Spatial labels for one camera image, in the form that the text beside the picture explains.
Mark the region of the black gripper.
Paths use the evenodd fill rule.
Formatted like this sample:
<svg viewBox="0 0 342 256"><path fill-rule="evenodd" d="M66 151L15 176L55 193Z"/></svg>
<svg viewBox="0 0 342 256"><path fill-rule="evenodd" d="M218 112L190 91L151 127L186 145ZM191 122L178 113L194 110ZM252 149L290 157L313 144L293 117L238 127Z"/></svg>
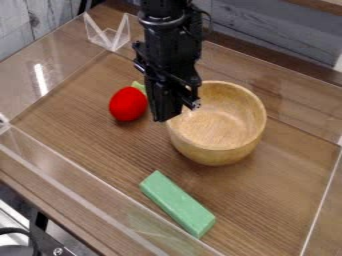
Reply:
<svg viewBox="0 0 342 256"><path fill-rule="evenodd" d="M133 43L135 66L145 74L146 92L155 122L166 122L182 108L201 107L202 79L195 69L202 56L202 15L139 15L145 40Z"/></svg>

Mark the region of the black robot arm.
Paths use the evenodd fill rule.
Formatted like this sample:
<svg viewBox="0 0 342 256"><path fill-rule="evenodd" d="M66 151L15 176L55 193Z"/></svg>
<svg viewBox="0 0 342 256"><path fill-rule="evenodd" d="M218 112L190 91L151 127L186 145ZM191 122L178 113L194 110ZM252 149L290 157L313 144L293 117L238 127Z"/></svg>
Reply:
<svg viewBox="0 0 342 256"><path fill-rule="evenodd" d="M195 69L202 55L206 11L193 0L142 0L138 20L145 40L133 43L134 65L145 75L150 108L157 122L166 122L201 106L202 78Z"/></svg>

